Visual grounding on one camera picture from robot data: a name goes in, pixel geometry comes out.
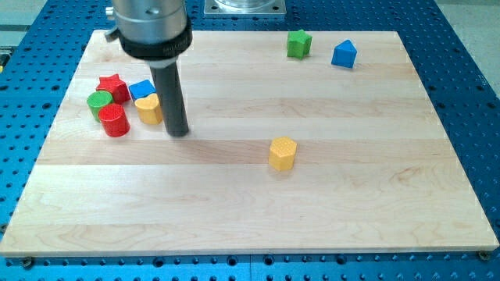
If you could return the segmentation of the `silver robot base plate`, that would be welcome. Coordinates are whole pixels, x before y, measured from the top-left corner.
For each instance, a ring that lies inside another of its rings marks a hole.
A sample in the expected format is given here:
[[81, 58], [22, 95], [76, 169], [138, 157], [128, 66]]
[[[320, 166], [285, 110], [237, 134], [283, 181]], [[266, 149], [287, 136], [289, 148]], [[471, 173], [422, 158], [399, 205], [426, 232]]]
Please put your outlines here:
[[206, 16], [284, 16], [285, 0], [205, 0]]

